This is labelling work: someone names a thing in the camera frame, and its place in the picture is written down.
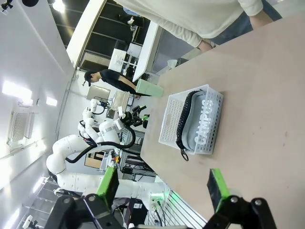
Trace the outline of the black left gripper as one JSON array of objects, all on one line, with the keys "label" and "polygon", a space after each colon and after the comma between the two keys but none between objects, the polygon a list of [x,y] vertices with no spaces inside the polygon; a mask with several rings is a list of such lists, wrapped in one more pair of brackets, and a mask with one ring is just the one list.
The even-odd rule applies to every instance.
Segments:
[{"label": "black left gripper", "polygon": [[123,118],[122,118],[122,122],[126,125],[126,126],[140,126],[142,125],[143,128],[147,128],[148,125],[148,120],[150,115],[149,114],[145,114],[142,118],[140,118],[140,113],[142,110],[146,109],[147,107],[144,106],[136,106],[135,108],[132,109],[132,112],[125,112],[123,114]]}]

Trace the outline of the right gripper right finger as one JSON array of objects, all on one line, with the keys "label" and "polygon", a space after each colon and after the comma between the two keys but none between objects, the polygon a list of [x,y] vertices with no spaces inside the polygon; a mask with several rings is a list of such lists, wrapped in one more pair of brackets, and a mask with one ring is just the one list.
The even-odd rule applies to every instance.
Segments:
[{"label": "right gripper right finger", "polygon": [[231,224],[242,229],[277,228],[267,201],[254,198],[250,202],[230,193],[218,168],[211,168],[207,188],[214,208],[205,229],[227,229]]}]

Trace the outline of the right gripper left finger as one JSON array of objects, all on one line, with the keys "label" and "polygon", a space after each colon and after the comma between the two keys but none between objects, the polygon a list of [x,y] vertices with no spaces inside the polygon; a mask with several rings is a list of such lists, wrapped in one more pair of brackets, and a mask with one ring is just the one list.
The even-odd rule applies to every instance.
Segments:
[{"label": "right gripper left finger", "polygon": [[92,222],[97,229],[118,229],[120,223],[111,213],[111,206],[119,186],[117,169],[110,167],[95,193],[79,199],[59,197],[46,222],[46,229],[79,229]]}]

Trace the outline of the person's right hand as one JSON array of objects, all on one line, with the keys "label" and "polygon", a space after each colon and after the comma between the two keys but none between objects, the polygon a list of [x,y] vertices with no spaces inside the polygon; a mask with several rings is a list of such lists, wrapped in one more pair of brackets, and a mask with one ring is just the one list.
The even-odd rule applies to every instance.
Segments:
[{"label": "person's right hand", "polygon": [[207,52],[216,47],[216,44],[210,41],[209,39],[202,39],[200,44],[197,46],[201,52]]}]

